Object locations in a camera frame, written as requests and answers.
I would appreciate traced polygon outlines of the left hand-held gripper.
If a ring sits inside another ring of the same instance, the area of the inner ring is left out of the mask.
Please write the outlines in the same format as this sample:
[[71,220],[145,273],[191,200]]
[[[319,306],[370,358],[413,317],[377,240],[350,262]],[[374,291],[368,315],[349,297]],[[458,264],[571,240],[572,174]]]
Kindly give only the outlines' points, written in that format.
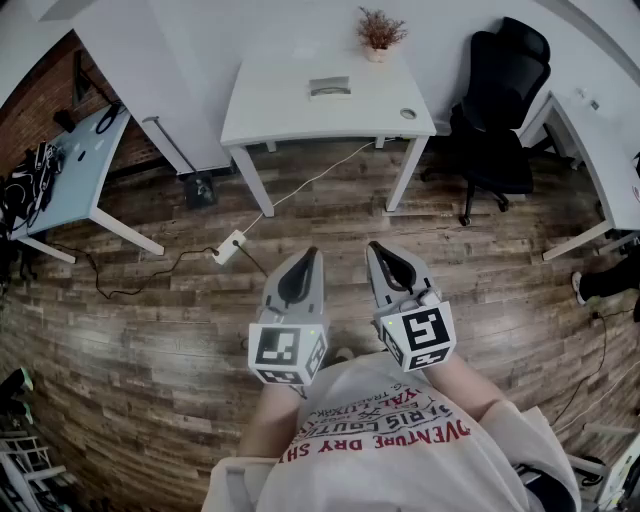
[[248,367],[265,384],[309,385],[328,351],[322,253],[299,251],[267,278],[249,325]]

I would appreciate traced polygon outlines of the black office chair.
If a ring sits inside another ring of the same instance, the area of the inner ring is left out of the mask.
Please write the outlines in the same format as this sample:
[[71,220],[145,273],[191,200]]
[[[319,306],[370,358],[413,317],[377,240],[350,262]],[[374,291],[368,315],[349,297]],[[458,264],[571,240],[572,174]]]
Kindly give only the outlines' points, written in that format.
[[451,109],[447,136],[437,136],[430,149],[442,157],[426,168],[454,173],[467,181],[463,226],[470,224],[475,191],[497,198],[502,212],[508,195],[533,191],[533,175],[516,131],[533,100],[550,77],[550,46],[534,28],[505,17],[495,32],[478,31],[470,41],[470,75],[466,94]]

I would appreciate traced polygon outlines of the person's white printed shirt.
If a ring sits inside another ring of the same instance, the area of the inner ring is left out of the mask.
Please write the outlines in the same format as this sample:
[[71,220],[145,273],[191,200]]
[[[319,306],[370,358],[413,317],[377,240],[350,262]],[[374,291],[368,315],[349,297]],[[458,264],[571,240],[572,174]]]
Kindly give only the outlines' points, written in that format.
[[233,457],[213,469],[202,512],[542,512],[514,467],[529,465],[581,497],[538,408],[507,398],[480,421],[405,373],[388,354],[322,369],[279,458]]

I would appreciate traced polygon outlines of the person's right forearm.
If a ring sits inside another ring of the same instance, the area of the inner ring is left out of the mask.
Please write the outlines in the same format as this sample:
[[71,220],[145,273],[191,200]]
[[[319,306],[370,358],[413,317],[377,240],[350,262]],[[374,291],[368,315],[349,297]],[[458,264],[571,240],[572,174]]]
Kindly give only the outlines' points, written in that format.
[[435,389],[475,421],[480,421],[495,403],[506,400],[496,385],[455,352],[447,361],[426,367],[423,373]]

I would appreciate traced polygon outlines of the pile of black devices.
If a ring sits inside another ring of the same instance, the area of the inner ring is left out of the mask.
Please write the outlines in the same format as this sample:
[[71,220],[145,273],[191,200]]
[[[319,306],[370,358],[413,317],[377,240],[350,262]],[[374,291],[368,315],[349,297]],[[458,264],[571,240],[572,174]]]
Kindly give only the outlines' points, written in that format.
[[31,227],[47,209],[64,159],[57,146],[41,142],[36,151],[25,151],[25,159],[8,178],[0,177],[0,212],[8,234]]

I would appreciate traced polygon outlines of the white partition panel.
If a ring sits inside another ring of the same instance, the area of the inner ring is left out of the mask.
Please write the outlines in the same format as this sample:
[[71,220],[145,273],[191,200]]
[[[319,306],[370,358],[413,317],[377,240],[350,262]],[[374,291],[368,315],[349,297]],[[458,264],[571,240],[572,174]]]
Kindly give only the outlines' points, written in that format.
[[71,24],[131,116],[177,173],[230,164],[149,0],[93,0]]

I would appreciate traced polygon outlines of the green and black shoe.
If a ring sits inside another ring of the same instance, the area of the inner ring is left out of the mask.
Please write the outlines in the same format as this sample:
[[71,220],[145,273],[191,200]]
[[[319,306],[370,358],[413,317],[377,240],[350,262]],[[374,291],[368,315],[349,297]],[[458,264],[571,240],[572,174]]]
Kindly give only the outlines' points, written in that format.
[[32,425],[34,423],[31,409],[28,404],[19,400],[8,400],[0,402],[0,414],[12,414],[24,417]]
[[0,383],[0,399],[10,400],[16,394],[33,390],[33,382],[28,371],[24,367],[20,367]]

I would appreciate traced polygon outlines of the white metal rack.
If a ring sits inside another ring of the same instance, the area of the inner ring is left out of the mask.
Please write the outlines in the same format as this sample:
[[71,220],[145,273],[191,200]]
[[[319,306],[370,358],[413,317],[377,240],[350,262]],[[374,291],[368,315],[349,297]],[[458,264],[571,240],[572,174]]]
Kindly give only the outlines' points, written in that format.
[[624,484],[631,475],[633,465],[640,461],[640,430],[597,423],[585,423],[583,430],[588,433],[614,436],[627,441],[625,449],[611,464],[597,464],[584,457],[568,455],[574,470],[582,470],[602,478],[598,491],[591,501],[593,510],[612,511],[622,502]]
[[13,505],[21,512],[68,512],[53,484],[67,473],[55,465],[49,447],[26,431],[0,433],[0,469],[7,477]]

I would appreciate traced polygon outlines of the white power strip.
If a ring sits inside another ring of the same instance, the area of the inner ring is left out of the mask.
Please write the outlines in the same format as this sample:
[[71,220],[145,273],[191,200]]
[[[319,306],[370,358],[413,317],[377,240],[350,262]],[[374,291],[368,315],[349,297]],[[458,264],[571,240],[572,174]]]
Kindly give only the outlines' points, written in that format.
[[240,230],[233,231],[219,246],[213,250],[213,259],[224,266],[244,245],[246,237]]

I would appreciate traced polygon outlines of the white desk with round grommet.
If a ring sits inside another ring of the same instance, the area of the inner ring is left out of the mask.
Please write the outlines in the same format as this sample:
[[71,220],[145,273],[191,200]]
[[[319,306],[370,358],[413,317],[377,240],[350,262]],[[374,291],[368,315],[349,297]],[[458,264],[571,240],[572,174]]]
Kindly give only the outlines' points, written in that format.
[[[310,101],[311,79],[349,76],[352,98]],[[247,57],[241,64],[227,109],[221,144],[233,158],[261,212],[274,214],[248,148],[255,144],[322,138],[369,138],[381,144],[400,137],[409,146],[386,201],[398,207],[436,128],[424,98],[401,55],[370,62],[358,50],[313,56]]]

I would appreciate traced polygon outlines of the person's left forearm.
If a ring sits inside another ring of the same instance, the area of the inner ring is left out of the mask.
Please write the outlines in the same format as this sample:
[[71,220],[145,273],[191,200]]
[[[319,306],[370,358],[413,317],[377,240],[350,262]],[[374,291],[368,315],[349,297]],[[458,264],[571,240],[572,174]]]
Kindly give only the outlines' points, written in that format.
[[296,435],[302,403],[303,397],[295,388],[265,384],[237,455],[279,459]]

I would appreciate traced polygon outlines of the dark picture frame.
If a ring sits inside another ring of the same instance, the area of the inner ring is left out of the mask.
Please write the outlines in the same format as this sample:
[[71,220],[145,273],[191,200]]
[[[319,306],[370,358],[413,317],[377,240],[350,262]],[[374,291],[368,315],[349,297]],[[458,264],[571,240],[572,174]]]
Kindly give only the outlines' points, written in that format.
[[82,51],[76,50],[73,54],[72,73],[72,105],[74,107],[82,102],[91,87],[92,81],[82,68]]

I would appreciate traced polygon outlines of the dried plant in white pot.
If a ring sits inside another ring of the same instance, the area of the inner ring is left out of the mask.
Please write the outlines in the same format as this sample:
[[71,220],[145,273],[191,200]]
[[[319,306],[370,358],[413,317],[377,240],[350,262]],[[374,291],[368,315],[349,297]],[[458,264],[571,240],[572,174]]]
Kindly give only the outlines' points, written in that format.
[[383,63],[390,50],[408,35],[407,24],[404,20],[391,18],[382,9],[360,6],[359,11],[358,41],[370,62]]

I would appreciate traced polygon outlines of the pale blue desk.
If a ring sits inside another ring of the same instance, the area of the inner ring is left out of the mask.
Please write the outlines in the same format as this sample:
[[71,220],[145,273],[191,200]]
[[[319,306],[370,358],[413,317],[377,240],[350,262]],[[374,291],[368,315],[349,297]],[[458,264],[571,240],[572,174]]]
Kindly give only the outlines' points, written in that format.
[[49,256],[73,264],[76,258],[35,239],[35,235],[80,220],[91,220],[154,255],[164,247],[110,216],[98,207],[107,172],[131,118],[121,107],[112,120],[104,118],[107,107],[84,118],[72,133],[63,133],[51,143],[64,152],[62,172],[56,177],[51,201],[35,223],[17,229],[10,239]]

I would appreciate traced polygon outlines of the dark box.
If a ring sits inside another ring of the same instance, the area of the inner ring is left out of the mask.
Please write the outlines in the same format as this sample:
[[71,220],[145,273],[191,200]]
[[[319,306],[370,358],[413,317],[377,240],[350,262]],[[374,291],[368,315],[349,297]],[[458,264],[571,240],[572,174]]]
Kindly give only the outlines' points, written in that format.
[[194,173],[184,181],[186,206],[190,210],[214,206],[218,203],[212,177],[207,173]]

